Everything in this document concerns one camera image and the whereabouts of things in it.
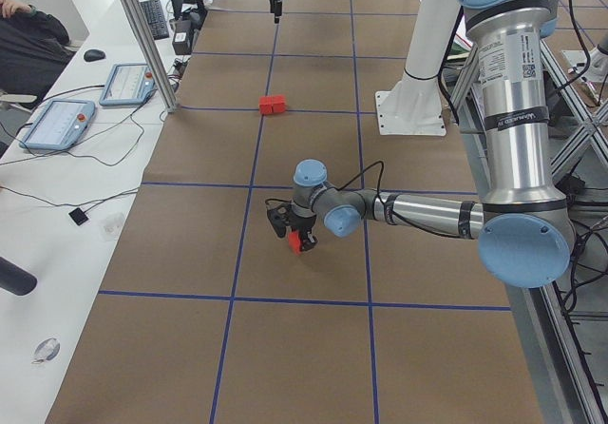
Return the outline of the red block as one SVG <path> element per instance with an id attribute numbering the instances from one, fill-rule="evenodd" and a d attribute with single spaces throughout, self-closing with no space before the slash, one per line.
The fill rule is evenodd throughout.
<path id="1" fill-rule="evenodd" d="M 269 97 L 270 112 L 272 114 L 283 113 L 287 110 L 286 98 L 284 95 L 273 95 Z"/>
<path id="2" fill-rule="evenodd" d="M 288 243 L 289 243 L 290 248 L 296 255 L 300 255 L 302 253 L 303 241 L 300 237 L 299 230 L 295 230 L 295 231 L 292 231 L 289 233 Z"/>
<path id="3" fill-rule="evenodd" d="M 274 112 L 273 98 L 271 96 L 260 96 L 258 100 L 258 110 L 261 115 L 269 115 Z"/>

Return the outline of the black power adapter box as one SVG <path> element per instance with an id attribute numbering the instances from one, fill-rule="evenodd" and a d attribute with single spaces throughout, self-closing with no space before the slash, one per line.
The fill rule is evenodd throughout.
<path id="1" fill-rule="evenodd" d="M 172 47 L 176 55 L 189 55 L 192 51 L 193 31 L 190 20 L 180 19 L 173 24 Z"/>

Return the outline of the black keyboard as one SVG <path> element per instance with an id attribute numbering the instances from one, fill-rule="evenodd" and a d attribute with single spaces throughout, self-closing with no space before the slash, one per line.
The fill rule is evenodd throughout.
<path id="1" fill-rule="evenodd" d="M 140 2 L 146 23 L 154 40 L 161 40 L 170 36 L 165 21 L 161 0 L 143 0 Z"/>

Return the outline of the far teach pendant tablet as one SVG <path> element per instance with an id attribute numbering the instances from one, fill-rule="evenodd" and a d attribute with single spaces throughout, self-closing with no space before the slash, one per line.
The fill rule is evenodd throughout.
<path id="1" fill-rule="evenodd" d="M 139 106 L 155 89 L 146 63 L 116 64 L 112 67 L 99 99 L 101 106 Z"/>

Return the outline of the teach pendant tablet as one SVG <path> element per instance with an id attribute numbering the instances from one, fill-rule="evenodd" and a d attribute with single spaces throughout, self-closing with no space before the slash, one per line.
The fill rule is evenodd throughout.
<path id="1" fill-rule="evenodd" d="M 86 100 L 52 100 L 36 117 L 19 145 L 27 151 L 65 151 L 83 136 L 96 105 Z"/>
<path id="2" fill-rule="evenodd" d="M 112 67 L 99 99 L 101 106 L 139 106 L 155 89 L 146 63 L 116 64 Z"/>

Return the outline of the black computer mouse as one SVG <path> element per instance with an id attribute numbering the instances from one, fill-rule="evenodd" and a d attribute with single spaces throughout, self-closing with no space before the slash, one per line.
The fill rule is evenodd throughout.
<path id="1" fill-rule="evenodd" d="M 88 63 L 103 60 L 105 57 L 105 52 L 96 48 L 88 49 L 83 55 L 84 60 Z"/>

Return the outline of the small black square device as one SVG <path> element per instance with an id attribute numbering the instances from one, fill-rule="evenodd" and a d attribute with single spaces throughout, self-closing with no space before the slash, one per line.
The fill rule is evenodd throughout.
<path id="1" fill-rule="evenodd" d="M 86 214 L 86 212 L 83 209 L 81 209 L 80 207 L 76 207 L 76 208 L 72 209 L 68 213 L 68 215 L 72 219 L 72 221 L 78 226 L 84 224 L 85 222 L 87 222 L 89 220 L 89 217 Z"/>

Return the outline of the seated person in black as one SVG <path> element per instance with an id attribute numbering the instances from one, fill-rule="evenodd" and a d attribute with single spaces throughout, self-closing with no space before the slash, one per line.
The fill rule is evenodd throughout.
<path id="1" fill-rule="evenodd" d="M 18 0 L 1 0 L 1 90 L 32 95 L 36 107 L 65 70 L 75 51 L 53 15 Z"/>

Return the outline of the near teach pendant tablet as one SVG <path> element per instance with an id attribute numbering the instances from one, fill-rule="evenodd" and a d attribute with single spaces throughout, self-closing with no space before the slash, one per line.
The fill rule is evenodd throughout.
<path id="1" fill-rule="evenodd" d="M 96 105 L 86 100 L 52 100 L 36 117 L 19 145 L 27 151 L 65 151 L 83 136 Z"/>

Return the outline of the clear tape roll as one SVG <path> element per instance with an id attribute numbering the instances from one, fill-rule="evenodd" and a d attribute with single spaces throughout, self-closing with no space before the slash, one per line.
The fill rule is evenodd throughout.
<path id="1" fill-rule="evenodd" d="M 56 337 L 49 337 L 42 340 L 34 349 L 31 363 L 34 365 L 43 364 L 56 358 L 61 350 L 61 342 Z"/>

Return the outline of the aluminium frame post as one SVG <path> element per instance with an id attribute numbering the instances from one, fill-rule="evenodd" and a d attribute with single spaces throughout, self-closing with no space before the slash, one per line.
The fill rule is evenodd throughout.
<path id="1" fill-rule="evenodd" d="M 164 102 L 165 109 L 168 113 L 173 113 L 178 106 L 177 98 L 165 72 L 161 55 L 147 24 L 143 9 L 140 6 L 140 1 L 120 0 L 120 2 L 135 39 L 142 51 L 145 62 L 151 69 L 153 79 Z"/>

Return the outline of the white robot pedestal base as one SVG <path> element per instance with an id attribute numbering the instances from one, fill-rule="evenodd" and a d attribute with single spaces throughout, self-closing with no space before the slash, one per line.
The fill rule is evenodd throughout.
<path id="1" fill-rule="evenodd" d="M 461 20 L 458 0 L 421 0 L 403 76 L 390 91 L 375 93 L 380 134 L 447 134 L 439 81 Z"/>

